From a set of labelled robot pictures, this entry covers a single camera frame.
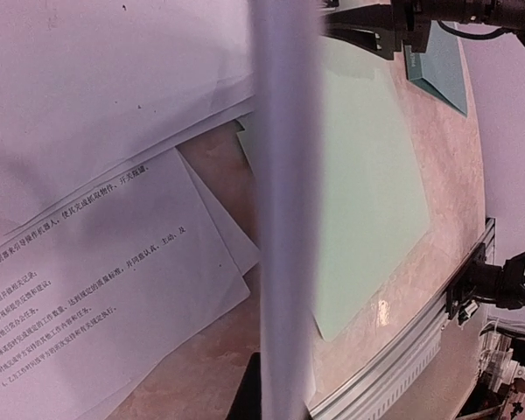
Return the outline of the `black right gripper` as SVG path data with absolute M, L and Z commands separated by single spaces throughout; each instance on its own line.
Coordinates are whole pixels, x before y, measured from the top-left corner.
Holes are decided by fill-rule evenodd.
M 327 14 L 324 16 L 325 36 L 385 60 L 394 58 L 396 37 L 413 53 L 425 53 L 433 22 L 439 22 L 445 32 L 462 39 L 491 40 L 499 37 L 498 29 L 472 34 L 446 24 L 483 24 L 494 7 L 493 1 L 391 1 L 390 5 L 392 12 L 343 10 Z

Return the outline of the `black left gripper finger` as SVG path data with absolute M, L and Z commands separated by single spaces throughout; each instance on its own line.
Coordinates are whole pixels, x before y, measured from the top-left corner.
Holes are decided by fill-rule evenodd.
M 229 420 L 262 419 L 261 354 L 252 353 L 229 409 Z

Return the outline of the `printed paper sheet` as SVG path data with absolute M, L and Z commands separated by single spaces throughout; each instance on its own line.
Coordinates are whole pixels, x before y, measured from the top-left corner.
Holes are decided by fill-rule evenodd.
M 246 1 L 0 1 L 0 244 L 253 94 Z
M 321 25 L 313 1 L 255 1 L 251 17 L 262 417 L 302 419 L 319 246 Z

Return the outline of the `light green clipboard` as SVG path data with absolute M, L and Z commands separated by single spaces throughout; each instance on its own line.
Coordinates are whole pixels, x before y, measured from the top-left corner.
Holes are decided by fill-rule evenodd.
M 312 307 L 334 340 L 424 235 L 429 211 L 391 64 L 320 37 L 321 175 Z M 254 172 L 255 111 L 239 139 Z

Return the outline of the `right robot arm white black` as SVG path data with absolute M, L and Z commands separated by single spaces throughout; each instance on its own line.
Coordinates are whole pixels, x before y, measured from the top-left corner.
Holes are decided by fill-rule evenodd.
M 425 53 L 434 22 L 462 39 L 511 33 L 525 47 L 525 0 L 391 0 L 358 7 L 323 1 L 325 35 L 392 60 L 407 46 Z

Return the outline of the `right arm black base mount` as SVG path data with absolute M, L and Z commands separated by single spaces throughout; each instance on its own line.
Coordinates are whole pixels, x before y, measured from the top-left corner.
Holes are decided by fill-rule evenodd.
M 486 244 L 476 246 L 445 288 L 445 311 L 463 325 L 481 304 L 525 307 L 525 251 L 498 266 L 487 263 Z

